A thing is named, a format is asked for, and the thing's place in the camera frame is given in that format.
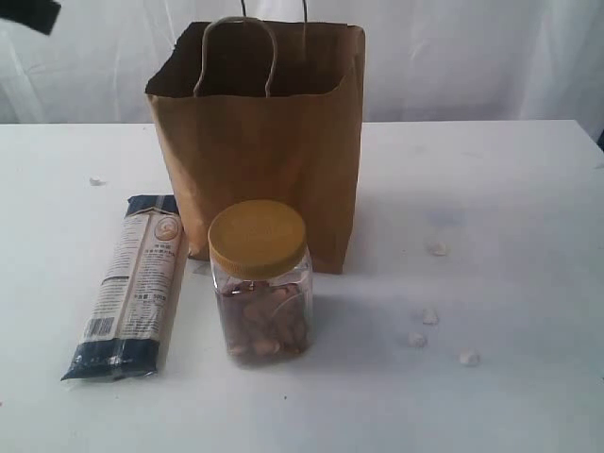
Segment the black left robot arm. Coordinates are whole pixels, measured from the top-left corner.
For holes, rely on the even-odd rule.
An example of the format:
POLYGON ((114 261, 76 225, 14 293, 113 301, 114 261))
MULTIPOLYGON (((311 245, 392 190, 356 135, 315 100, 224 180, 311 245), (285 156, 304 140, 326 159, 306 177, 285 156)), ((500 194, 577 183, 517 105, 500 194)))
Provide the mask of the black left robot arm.
POLYGON ((53 0, 0 0, 0 17, 49 36, 61 4, 53 0))

